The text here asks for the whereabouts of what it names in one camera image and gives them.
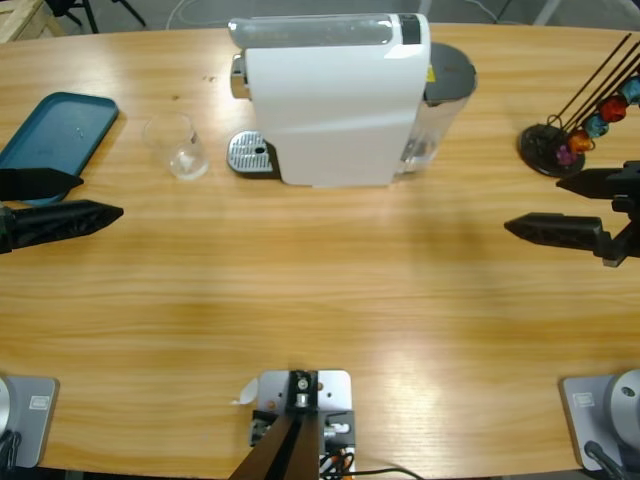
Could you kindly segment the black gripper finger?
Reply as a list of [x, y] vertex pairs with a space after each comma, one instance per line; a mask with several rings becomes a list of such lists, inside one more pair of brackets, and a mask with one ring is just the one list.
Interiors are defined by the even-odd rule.
[[2, 169], [1, 199], [45, 199], [65, 194], [82, 184], [80, 177], [52, 168]]
[[586, 198], [613, 198], [616, 191], [608, 178], [620, 172], [620, 168], [585, 169], [558, 180], [556, 186]]
[[599, 217], [528, 213], [505, 222], [504, 228], [533, 244], [589, 251], [604, 265], [639, 257], [639, 225], [634, 222], [612, 236]]
[[118, 220], [120, 207], [77, 200], [8, 209], [8, 249], [17, 250], [91, 235]]

